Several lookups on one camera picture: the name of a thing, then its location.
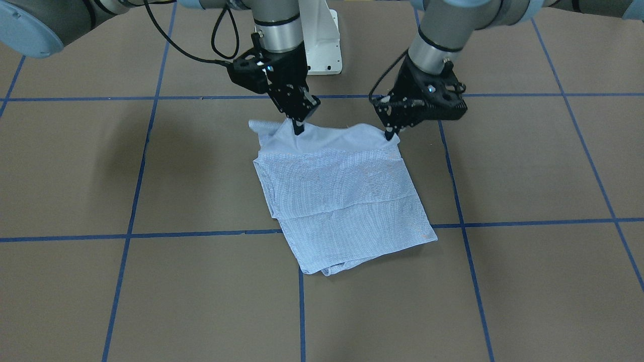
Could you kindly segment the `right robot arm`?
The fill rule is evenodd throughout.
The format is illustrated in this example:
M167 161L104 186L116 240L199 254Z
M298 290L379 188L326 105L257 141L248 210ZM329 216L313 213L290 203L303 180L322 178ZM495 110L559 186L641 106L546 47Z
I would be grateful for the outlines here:
M164 31L152 11L166 1L2 1L2 43L21 55L44 59L88 34L107 20L144 8L157 32L182 55L200 63L227 69L231 82L255 94L268 95L277 110L291 122L296 135L317 110L320 100L310 93L306 82L308 62L304 31L297 1L182 1L186 8L221 9L222 17L234 10L249 10L255 31L251 49L224 55L216 48L216 32L211 48L217 59L190 54Z

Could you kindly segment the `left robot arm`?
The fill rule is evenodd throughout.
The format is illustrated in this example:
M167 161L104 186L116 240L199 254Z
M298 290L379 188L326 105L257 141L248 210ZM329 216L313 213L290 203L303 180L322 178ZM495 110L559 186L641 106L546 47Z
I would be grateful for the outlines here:
M394 61L393 88L369 101L386 140L423 121L458 121L468 110L454 62L478 30L512 26L543 8L642 21L642 1L417 1L424 12L409 48Z

